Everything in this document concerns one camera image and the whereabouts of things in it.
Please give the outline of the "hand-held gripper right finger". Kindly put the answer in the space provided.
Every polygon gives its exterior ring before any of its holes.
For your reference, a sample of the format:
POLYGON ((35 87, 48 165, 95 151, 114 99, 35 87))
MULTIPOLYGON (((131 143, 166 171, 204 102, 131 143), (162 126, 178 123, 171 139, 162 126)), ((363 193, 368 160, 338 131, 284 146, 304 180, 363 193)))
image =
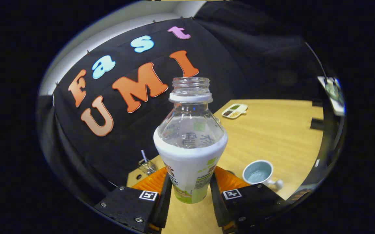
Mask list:
POLYGON ((223 233, 259 233, 287 210, 287 202, 266 185, 249 185, 219 166, 211 177, 210 189, 223 233))

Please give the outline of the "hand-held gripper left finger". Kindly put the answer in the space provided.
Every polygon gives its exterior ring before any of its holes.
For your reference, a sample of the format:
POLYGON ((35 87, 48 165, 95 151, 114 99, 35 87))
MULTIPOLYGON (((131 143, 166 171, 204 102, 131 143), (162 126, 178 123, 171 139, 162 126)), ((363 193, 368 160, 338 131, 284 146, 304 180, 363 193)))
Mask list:
POLYGON ((166 226, 171 190, 170 176, 163 167, 132 187, 117 187, 93 208, 134 233, 160 234, 166 226))

